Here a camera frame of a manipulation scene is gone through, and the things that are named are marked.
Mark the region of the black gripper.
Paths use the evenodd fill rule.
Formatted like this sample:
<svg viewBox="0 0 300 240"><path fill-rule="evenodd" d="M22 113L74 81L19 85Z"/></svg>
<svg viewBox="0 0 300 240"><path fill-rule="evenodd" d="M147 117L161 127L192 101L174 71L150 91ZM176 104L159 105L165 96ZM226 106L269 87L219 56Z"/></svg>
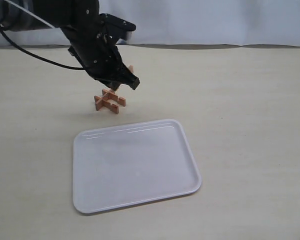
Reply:
<svg viewBox="0 0 300 240"><path fill-rule="evenodd" d="M112 91L116 91L120 84L137 89L140 79L134 74L134 67L123 65L116 44L106 41L99 19L73 22L60 29L70 42L68 51L90 77ZM110 79L119 68L117 79Z"/></svg>

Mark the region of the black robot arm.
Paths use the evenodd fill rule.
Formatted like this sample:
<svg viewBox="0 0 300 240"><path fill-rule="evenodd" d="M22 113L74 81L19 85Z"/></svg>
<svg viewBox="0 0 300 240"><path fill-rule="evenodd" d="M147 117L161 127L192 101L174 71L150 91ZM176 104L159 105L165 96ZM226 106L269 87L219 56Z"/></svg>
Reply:
<svg viewBox="0 0 300 240"><path fill-rule="evenodd" d="M13 42L6 31L59 29L68 39L69 53L79 67L59 64L31 53ZM69 70L85 71L113 91L120 85L135 90L140 84L123 62L117 47L128 40L136 25L100 12L97 0L0 0L0 34L15 48L38 60Z"/></svg>

